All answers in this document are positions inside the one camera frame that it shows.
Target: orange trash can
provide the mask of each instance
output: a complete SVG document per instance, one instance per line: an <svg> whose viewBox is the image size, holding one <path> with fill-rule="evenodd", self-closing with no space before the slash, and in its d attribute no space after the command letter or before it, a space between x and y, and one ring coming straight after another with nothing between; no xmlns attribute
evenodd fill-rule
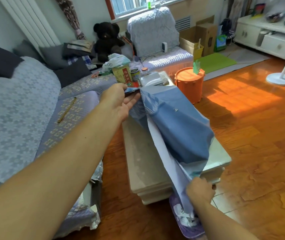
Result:
<svg viewBox="0 0 285 240"><path fill-rule="evenodd" d="M183 68L176 73L176 86L192 104L201 100L204 76L203 69L200 69L197 75L192 67Z"/></svg>

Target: stuffed toy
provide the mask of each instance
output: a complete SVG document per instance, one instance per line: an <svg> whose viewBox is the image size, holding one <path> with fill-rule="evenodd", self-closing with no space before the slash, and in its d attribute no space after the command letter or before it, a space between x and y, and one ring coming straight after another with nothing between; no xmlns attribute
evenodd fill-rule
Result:
<svg viewBox="0 0 285 240"><path fill-rule="evenodd" d="M100 62L108 61L108 55L117 53L121 55L121 46L124 41L118 38L119 26L109 22L94 25L94 32L97 33L98 41L95 44L95 51Z"/></svg>

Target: white coffee table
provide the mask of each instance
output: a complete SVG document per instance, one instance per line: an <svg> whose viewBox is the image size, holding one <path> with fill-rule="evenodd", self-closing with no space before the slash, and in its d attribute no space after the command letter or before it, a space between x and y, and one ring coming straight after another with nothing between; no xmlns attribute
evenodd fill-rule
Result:
<svg viewBox="0 0 285 240"><path fill-rule="evenodd" d="M169 80L169 85L174 85L166 72L160 72L160 75ZM151 135L131 117L124 121L122 126L132 192L136 193L146 205L169 198L173 193L172 183ZM230 156L214 138L201 177L205 177L212 184L220 182L224 167L230 162Z"/></svg>

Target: green mat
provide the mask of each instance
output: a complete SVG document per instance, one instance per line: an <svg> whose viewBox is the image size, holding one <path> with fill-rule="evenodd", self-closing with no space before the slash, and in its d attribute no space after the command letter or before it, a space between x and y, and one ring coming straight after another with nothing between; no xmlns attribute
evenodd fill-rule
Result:
<svg viewBox="0 0 285 240"><path fill-rule="evenodd" d="M200 61L200 67L206 74L237 64L235 60L225 57L220 53L213 53L209 56L201 57L198 61Z"/></svg>

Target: white plastic bag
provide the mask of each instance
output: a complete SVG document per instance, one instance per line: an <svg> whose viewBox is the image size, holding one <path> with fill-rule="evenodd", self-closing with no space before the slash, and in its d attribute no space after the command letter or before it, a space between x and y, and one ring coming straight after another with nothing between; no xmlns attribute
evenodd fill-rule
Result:
<svg viewBox="0 0 285 240"><path fill-rule="evenodd" d="M109 72L114 67L126 65L130 63L130 60L126 56L116 54L116 53L109 55L108 59L109 61L103 64L103 70L102 70L103 73Z"/></svg>

